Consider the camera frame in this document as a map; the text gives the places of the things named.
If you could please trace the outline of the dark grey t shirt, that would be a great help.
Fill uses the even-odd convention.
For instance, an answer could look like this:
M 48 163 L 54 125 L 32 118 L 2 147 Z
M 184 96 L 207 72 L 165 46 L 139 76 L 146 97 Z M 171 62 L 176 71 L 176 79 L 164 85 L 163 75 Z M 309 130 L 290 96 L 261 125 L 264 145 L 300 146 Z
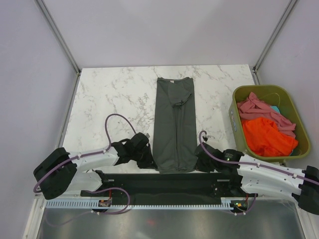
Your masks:
M 191 172 L 197 157 L 192 78 L 157 79 L 153 158 L 162 174 Z

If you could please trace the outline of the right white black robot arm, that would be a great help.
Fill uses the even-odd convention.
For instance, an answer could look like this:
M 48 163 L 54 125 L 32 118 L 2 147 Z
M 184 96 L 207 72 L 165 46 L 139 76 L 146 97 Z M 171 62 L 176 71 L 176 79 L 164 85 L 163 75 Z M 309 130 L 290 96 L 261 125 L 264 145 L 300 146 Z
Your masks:
M 220 151 L 204 142 L 195 155 L 198 171 L 217 171 L 229 177 L 228 190 L 234 196 L 245 193 L 282 198 L 311 214 L 319 213 L 319 170 L 315 167 L 283 167 L 234 149 Z

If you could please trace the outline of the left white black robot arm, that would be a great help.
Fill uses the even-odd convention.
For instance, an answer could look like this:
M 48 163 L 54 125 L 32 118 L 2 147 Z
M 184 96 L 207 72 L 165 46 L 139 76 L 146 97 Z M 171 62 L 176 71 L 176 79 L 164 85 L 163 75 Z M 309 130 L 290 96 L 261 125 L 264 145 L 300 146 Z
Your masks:
M 106 148 L 69 153 L 65 148 L 55 149 L 33 174 L 37 180 L 33 191 L 47 200 L 68 191 L 89 191 L 99 196 L 109 192 L 101 167 L 116 166 L 135 161 L 140 169 L 157 169 L 148 141 L 123 139 Z

